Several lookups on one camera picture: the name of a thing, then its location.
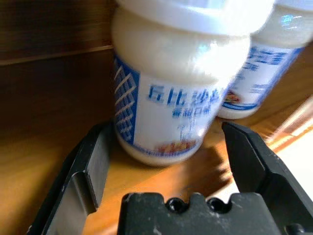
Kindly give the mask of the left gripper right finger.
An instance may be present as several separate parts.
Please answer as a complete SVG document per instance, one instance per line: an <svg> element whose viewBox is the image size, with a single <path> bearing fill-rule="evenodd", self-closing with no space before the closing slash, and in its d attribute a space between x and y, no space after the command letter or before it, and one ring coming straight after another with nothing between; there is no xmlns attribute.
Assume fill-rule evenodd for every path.
<svg viewBox="0 0 313 235"><path fill-rule="evenodd" d="M262 196L281 235L313 235L313 201L285 163L251 129L224 122L222 130L239 191Z"/></svg>

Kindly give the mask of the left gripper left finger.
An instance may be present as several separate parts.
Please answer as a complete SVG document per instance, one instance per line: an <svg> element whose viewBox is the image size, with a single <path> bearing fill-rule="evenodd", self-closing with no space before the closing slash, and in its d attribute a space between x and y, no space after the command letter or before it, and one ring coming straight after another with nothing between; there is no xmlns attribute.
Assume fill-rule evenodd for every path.
<svg viewBox="0 0 313 235"><path fill-rule="evenodd" d="M82 235L100 207L113 140L113 123L93 126L63 161L26 235Z"/></svg>

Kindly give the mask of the white jar with blue label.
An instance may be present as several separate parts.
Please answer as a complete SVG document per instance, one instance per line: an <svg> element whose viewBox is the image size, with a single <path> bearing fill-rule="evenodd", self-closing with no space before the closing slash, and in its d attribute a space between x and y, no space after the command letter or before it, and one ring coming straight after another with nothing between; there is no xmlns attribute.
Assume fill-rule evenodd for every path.
<svg viewBox="0 0 313 235"><path fill-rule="evenodd" d="M202 145L275 0L116 0L115 131L148 165Z"/></svg>
<svg viewBox="0 0 313 235"><path fill-rule="evenodd" d="M251 35L246 62L228 89L218 117L254 114L307 44L313 40L313 0L275 0L262 28Z"/></svg>

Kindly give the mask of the wooden cabinet with shelf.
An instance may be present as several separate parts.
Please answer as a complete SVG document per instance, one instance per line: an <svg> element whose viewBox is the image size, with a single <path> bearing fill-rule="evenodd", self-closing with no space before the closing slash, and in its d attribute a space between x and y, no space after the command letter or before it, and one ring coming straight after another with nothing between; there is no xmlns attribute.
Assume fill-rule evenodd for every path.
<svg viewBox="0 0 313 235"><path fill-rule="evenodd" d="M113 116L114 0L0 0L0 235L25 235L66 155ZM121 199L209 196L232 181L220 120L202 148L167 168L113 150L102 205L83 235L116 232Z"/></svg>

